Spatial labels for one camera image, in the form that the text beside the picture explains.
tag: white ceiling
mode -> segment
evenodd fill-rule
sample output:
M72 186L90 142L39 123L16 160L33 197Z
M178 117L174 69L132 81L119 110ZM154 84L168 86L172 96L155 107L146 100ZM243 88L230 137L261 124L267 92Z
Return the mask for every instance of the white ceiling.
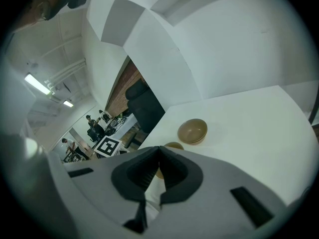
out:
M49 21L38 22L14 34L6 51L13 67L22 75L31 73L46 86L45 80L62 69L84 58L82 52L82 22L86 10L77 9L58 14ZM76 103L89 94L86 70L82 68L58 84L56 103L29 85L37 101L28 115L33 131L50 124L62 112L70 109L63 105L68 99Z

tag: wooden bowl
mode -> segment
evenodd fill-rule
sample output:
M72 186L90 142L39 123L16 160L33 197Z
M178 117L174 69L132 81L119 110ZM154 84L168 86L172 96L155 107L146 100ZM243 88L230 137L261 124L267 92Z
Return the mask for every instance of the wooden bowl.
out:
M169 142L169 143L165 144L164 146L172 147L172 148L176 148L176 149L184 149L180 143L175 142L175 141Z
M177 132L178 138L185 143L197 142L207 134L207 124L202 119L191 119L183 123Z

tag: brick wall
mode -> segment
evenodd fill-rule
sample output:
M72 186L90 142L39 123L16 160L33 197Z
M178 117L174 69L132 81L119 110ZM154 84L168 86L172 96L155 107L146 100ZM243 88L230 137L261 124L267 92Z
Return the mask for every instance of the brick wall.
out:
M105 110L111 116L117 116L128 108L128 100L125 98L125 91L139 79L142 79L142 81L145 82L144 78L131 60L121 74L109 102L106 105Z

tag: fluorescent light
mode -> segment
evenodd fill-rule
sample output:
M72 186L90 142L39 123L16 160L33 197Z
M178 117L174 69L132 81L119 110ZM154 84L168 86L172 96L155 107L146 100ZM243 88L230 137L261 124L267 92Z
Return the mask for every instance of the fluorescent light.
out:
M66 106L69 106L69 107L72 107L72 106L73 106L73 104L69 103L68 101L64 101L64 104L65 104Z
M25 77L25 80L29 82L32 86L34 86L36 89L39 89L41 92L45 93L46 95L50 93L50 91L41 83L39 83L31 74L28 74Z

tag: black and white marker board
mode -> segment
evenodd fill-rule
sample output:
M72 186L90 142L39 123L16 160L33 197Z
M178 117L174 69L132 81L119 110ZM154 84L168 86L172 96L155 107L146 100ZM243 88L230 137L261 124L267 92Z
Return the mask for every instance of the black and white marker board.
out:
M122 141L113 139L106 135L95 147L94 151L105 157L111 157L117 154L121 147L121 143Z

